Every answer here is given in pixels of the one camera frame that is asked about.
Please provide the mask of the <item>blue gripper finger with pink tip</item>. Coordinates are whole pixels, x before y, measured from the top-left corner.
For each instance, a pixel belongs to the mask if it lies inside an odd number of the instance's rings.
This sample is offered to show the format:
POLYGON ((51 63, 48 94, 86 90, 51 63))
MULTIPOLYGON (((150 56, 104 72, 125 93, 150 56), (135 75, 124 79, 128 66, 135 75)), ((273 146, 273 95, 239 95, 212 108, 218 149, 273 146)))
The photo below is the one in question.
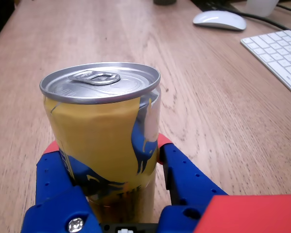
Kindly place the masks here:
POLYGON ((21 227, 23 233, 100 233, 102 231, 82 189, 73 185, 52 142, 36 165, 35 205, 21 227))
POLYGON ((226 195, 163 134, 159 134, 158 146, 158 162, 163 165, 172 205, 207 206, 214 195, 226 195))

